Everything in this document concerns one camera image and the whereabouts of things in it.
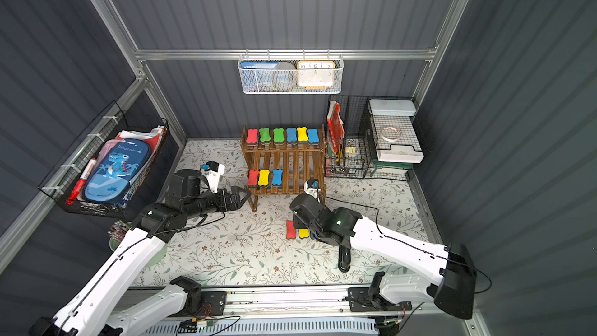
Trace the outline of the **yellow eraser bottom row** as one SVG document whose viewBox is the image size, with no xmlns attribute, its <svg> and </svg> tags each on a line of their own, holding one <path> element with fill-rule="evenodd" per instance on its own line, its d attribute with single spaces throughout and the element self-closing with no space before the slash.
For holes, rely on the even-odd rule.
<svg viewBox="0 0 597 336">
<path fill-rule="evenodd" d="M 298 236 L 300 239 L 306 239 L 310 237 L 309 230 L 307 229 L 298 229 Z"/>
<path fill-rule="evenodd" d="M 257 185 L 259 187 L 267 187 L 269 185 L 269 177 L 270 177 L 270 171 L 261 170 L 259 172 Z"/>
</svg>

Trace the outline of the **light blue eraser bottom row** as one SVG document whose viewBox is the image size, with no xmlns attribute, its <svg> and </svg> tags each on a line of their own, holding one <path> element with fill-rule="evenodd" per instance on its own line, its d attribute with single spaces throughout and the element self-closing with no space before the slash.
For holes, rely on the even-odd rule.
<svg viewBox="0 0 597 336">
<path fill-rule="evenodd" d="M 281 187 L 283 183 L 283 170 L 276 169 L 272 171 L 271 185 L 273 187 Z"/>
</svg>

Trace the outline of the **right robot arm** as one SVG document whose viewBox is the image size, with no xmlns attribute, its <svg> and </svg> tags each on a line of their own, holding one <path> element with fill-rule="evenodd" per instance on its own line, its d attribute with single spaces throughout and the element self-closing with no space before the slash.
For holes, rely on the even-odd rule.
<svg viewBox="0 0 597 336">
<path fill-rule="evenodd" d="M 417 240 L 349 208 L 329 210 L 306 193 L 292 201 L 290 210 L 325 244 L 371 252 L 414 273 L 412 278 L 400 279 L 376 272 L 365 304 L 387 311 L 404 302 L 432 302 L 446 314 L 463 320 L 472 318 L 478 271 L 463 244 L 446 247 Z"/>
</svg>

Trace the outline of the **red eraser bottom row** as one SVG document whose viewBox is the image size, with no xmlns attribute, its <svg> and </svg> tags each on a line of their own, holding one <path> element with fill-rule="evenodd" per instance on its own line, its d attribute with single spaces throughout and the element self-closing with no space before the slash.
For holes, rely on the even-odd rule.
<svg viewBox="0 0 597 336">
<path fill-rule="evenodd" d="M 287 220 L 286 223 L 286 239 L 287 240 L 294 240 L 296 238 L 296 228 L 292 220 Z"/>
<path fill-rule="evenodd" d="M 248 180 L 247 180 L 247 186 L 248 187 L 257 187 L 259 176 L 260 176 L 259 170 L 250 170 L 249 175 L 248 175 Z"/>
</svg>

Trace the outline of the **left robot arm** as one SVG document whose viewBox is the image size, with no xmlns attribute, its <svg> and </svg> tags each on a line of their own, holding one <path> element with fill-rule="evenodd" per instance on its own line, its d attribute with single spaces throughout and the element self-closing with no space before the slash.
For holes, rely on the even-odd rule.
<svg viewBox="0 0 597 336">
<path fill-rule="evenodd" d="M 30 335 L 138 335 L 173 314 L 196 316 L 209 309 L 201 285 L 179 276 L 157 294 L 123 314 L 113 312 L 130 284 L 147 263 L 177 234 L 209 224 L 212 212 L 236 211 L 250 199 L 238 186 L 220 188 L 222 170 L 180 170 L 170 179 L 162 202 L 147 205 L 134 219 L 119 247 L 83 289 L 53 317 L 41 317 Z"/>
</svg>

